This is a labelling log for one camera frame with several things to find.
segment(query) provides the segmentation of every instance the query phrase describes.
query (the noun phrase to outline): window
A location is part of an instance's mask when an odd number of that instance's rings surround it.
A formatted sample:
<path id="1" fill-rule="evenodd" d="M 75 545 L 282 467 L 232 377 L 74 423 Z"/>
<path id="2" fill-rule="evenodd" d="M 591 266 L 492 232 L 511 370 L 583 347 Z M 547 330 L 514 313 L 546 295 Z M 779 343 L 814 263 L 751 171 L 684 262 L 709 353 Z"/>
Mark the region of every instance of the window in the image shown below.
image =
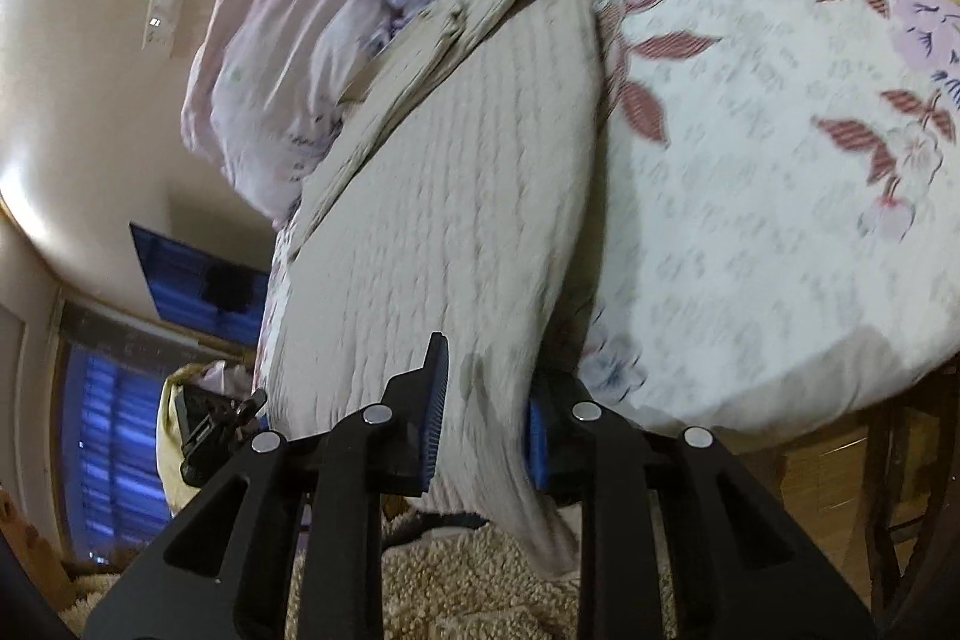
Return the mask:
<path id="1" fill-rule="evenodd" d="M 74 555 L 140 547 L 170 520 L 155 463 L 162 379 L 71 346 L 61 423 L 62 487 Z"/>

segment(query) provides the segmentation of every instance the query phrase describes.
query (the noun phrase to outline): beige blanket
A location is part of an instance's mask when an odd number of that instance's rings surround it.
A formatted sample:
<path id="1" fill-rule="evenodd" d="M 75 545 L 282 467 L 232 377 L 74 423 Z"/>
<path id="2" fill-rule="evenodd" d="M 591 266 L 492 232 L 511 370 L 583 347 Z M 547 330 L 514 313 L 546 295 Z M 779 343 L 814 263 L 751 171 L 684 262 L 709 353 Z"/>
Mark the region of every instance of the beige blanket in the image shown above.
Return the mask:
<path id="1" fill-rule="evenodd" d="M 587 0 L 440 0 L 356 86 L 304 184 L 271 420 L 304 437 L 449 339 L 429 509 L 471 510 L 541 571 L 575 543 L 523 459 L 527 391 L 583 217 L 600 70 Z"/>

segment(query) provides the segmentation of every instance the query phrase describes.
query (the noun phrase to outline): television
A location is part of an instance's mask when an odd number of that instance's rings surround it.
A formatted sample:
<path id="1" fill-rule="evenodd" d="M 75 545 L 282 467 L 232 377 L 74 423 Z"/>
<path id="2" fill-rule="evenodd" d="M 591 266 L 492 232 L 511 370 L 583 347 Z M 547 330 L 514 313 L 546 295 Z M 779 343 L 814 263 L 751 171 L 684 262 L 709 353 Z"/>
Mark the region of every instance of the television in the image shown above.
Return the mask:
<path id="1" fill-rule="evenodd" d="M 266 272 L 224 261 L 136 223 L 130 231 L 163 320 L 256 346 L 267 301 Z"/>

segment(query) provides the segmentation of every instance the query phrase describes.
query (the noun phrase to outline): shag rug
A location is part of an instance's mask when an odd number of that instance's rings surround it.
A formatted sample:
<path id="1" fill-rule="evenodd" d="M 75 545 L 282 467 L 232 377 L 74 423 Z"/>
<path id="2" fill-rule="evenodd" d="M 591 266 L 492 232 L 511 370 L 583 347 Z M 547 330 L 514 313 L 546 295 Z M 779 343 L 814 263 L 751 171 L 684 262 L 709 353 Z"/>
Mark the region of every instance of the shag rug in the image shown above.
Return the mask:
<path id="1" fill-rule="evenodd" d="M 387 640 L 574 640 L 577 634 L 578 581 L 541 579 L 514 540 L 491 524 L 393 548 L 383 555 L 382 571 Z M 303 576 L 304 557 L 298 555 L 285 640 L 296 640 Z M 83 631 L 90 610 L 115 580 L 78 581 L 85 596 L 61 613 L 73 632 Z M 661 575 L 661 594 L 670 591 L 669 577 Z M 667 637 L 674 637 L 672 616 L 665 622 Z"/>

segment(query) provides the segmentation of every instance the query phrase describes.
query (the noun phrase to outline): mattress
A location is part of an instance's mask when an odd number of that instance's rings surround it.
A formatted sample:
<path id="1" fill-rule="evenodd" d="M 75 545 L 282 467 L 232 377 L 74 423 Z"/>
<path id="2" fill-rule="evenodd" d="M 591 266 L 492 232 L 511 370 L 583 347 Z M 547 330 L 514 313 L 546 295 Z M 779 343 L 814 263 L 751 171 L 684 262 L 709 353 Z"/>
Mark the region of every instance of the mattress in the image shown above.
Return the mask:
<path id="1" fill-rule="evenodd" d="M 648 429 L 747 448 L 960 348 L 960 0 L 593 5 L 607 106 L 544 362 Z M 257 359 L 268 392 L 304 381 L 272 373 L 289 237 Z"/>

